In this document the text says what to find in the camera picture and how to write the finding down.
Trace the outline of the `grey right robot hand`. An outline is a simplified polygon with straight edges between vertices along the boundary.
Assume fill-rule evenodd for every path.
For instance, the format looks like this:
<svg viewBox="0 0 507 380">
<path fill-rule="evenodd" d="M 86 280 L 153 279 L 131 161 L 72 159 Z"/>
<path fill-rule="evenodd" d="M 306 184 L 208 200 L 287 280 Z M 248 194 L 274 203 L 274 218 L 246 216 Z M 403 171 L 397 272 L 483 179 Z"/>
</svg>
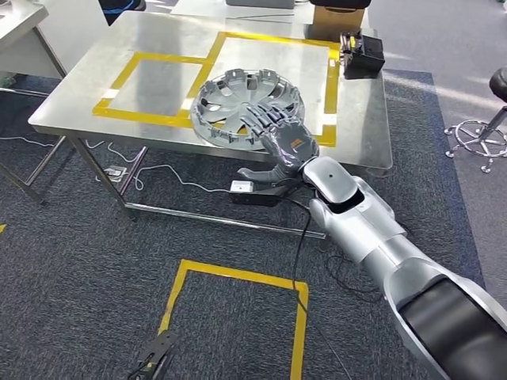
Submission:
<svg viewBox="0 0 507 380">
<path fill-rule="evenodd" d="M 277 105 L 249 104 L 240 120 L 276 160 L 276 165 L 268 171 L 248 168 L 237 171 L 247 181 L 276 184 L 295 178 L 306 162 L 320 154 L 318 144 L 303 121 Z"/>
</svg>

